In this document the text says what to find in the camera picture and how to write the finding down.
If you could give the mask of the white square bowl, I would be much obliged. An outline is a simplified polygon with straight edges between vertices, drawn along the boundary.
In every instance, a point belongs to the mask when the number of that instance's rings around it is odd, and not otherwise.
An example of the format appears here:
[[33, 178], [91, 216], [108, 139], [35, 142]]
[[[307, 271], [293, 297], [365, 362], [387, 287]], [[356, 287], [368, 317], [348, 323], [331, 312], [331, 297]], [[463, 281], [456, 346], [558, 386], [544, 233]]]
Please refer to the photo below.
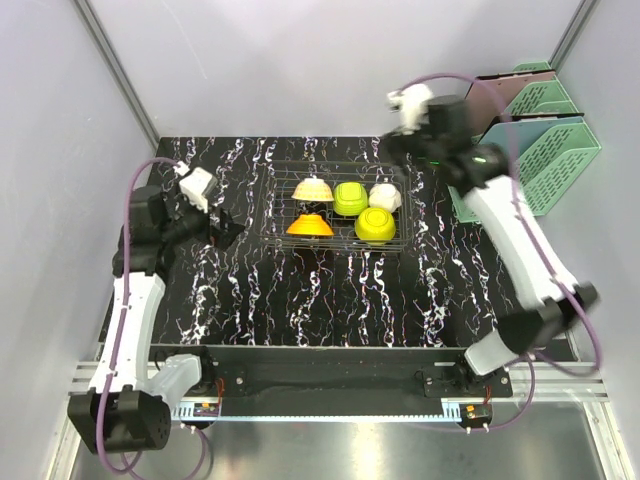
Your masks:
[[382, 208], [393, 213], [401, 205], [400, 191], [392, 183], [375, 184], [369, 192], [369, 206], [371, 208]]

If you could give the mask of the yellow bottom bowl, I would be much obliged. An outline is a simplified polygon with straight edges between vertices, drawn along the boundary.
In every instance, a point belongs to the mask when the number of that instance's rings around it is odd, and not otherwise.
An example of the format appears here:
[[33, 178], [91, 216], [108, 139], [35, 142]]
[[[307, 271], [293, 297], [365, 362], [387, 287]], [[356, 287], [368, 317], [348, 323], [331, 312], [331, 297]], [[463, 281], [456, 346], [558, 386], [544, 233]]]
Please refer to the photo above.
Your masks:
[[298, 236], [331, 237], [334, 231], [319, 214], [301, 214], [287, 228], [286, 233]]

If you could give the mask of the patterned bowl green outside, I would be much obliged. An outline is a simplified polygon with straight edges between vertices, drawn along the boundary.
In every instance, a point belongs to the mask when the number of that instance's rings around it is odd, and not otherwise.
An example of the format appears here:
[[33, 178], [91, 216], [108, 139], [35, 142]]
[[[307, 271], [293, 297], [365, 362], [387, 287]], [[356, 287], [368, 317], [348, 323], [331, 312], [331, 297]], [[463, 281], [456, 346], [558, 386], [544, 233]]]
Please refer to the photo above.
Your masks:
[[369, 206], [368, 194], [363, 184], [343, 182], [333, 192], [333, 209], [341, 216], [358, 216]]

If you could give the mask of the lime yellow round bowl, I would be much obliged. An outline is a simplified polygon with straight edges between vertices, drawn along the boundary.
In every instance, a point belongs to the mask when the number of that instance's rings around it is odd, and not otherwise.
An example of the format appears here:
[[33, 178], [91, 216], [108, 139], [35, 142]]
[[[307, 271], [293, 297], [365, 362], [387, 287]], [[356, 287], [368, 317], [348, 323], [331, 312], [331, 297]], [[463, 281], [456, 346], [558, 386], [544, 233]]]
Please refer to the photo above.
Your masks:
[[396, 234], [393, 215], [378, 207], [363, 210], [356, 219], [355, 233], [358, 239], [374, 245], [392, 240]]

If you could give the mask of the teal patterned yellow bowl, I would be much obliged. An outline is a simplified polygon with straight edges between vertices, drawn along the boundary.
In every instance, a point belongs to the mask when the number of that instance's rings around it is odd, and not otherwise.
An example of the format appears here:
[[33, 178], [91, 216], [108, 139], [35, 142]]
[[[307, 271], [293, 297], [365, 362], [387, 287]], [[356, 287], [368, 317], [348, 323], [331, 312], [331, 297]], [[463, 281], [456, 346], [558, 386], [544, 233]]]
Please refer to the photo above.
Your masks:
[[331, 187], [320, 178], [305, 178], [296, 187], [291, 198], [303, 202], [332, 202]]

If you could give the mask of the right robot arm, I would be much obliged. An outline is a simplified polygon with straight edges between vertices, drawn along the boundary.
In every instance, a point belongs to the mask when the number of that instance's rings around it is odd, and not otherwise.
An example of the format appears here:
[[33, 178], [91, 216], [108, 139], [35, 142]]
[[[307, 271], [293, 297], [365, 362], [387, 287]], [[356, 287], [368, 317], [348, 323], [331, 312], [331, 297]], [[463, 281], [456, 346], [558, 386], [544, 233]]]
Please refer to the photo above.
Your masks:
[[418, 169], [434, 169], [457, 192], [504, 262], [519, 302], [465, 350], [454, 371], [457, 390], [476, 396], [496, 370], [572, 330], [598, 294], [592, 284], [579, 283], [554, 252], [511, 175], [506, 149], [472, 141], [463, 98], [413, 85], [390, 92], [387, 100], [400, 118], [383, 138], [390, 155], [399, 166], [412, 160]]

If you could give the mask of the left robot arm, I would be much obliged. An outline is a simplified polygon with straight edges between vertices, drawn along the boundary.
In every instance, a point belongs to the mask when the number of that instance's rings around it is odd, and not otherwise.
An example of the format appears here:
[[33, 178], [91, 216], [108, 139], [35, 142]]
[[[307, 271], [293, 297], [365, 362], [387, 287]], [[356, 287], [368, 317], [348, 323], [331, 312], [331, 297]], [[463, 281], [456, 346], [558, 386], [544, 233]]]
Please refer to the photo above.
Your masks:
[[157, 185], [130, 193], [113, 257], [114, 305], [98, 366], [86, 393], [67, 414], [93, 454], [160, 450], [168, 442], [172, 410], [183, 397], [213, 390], [216, 372], [202, 350], [168, 357], [148, 373], [151, 338], [175, 248], [198, 240], [224, 250], [244, 227], [213, 203], [214, 186], [183, 181], [171, 216]]

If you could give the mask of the pink clipboard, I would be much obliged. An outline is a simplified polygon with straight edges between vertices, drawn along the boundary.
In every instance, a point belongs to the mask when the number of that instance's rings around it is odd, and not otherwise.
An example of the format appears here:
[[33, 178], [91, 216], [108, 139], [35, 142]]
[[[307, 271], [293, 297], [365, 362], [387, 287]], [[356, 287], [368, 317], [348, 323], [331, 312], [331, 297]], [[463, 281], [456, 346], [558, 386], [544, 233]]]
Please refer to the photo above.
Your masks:
[[521, 71], [505, 74], [478, 76], [479, 82], [486, 83], [502, 100], [503, 108], [499, 109], [489, 91], [478, 83], [474, 83], [466, 94], [468, 102], [472, 135], [482, 135], [492, 120], [498, 116], [515, 97], [530, 83], [552, 80], [554, 70], [537, 72]]

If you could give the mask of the blue clipboard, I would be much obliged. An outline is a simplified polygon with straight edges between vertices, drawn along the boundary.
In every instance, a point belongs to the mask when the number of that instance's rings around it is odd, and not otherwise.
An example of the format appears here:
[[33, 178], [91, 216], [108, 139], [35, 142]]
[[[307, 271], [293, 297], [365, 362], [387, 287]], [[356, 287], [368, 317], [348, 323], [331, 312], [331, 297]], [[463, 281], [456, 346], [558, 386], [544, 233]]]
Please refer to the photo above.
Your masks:
[[496, 144], [509, 151], [509, 140], [517, 141], [518, 153], [523, 154], [535, 141], [549, 129], [560, 125], [581, 123], [583, 113], [539, 113], [533, 115], [514, 115], [510, 122], [495, 117], [479, 144]]

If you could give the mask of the marble patterned table mat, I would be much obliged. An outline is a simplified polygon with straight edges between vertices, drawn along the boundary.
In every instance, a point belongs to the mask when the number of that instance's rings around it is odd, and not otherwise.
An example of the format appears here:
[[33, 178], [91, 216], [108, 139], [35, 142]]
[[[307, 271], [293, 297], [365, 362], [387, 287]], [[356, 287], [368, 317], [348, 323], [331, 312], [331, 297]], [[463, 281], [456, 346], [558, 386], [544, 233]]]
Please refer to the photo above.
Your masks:
[[278, 249], [261, 238], [265, 174], [285, 162], [388, 161], [375, 137], [165, 137], [161, 157], [213, 171], [245, 232], [227, 250], [176, 252], [156, 344], [460, 347], [518, 306], [485, 231], [458, 221], [433, 172], [410, 175], [409, 241], [399, 253]]

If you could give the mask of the green file organizer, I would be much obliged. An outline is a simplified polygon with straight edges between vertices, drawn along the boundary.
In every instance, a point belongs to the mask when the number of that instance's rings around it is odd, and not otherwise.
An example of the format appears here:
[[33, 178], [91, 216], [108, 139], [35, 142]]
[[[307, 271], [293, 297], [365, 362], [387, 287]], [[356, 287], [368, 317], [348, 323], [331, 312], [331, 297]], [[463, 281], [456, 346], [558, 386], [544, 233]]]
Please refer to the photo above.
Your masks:
[[[512, 72], [542, 70], [553, 69], [546, 62], [532, 62], [520, 64]], [[488, 90], [498, 108], [503, 108], [502, 100], [491, 87], [477, 78], [475, 83]], [[539, 113], [583, 113], [556, 72], [552, 80], [527, 85], [496, 117], [510, 122], [514, 115]], [[473, 141], [479, 144], [482, 135], [474, 136]], [[600, 143], [583, 118], [581, 123], [552, 127], [519, 154], [520, 184], [532, 213], [536, 216], [548, 214], [600, 150]]]

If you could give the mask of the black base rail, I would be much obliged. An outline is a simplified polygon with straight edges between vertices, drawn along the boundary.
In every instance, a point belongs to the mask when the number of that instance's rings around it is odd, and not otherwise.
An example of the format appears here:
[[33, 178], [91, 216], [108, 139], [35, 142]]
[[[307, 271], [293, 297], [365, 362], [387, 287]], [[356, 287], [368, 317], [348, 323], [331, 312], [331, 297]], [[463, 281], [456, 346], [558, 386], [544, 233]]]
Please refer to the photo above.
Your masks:
[[515, 379], [499, 370], [466, 384], [460, 348], [152, 346], [159, 363], [206, 354], [224, 381], [222, 414], [238, 417], [347, 417], [439, 414], [444, 399], [514, 400]]

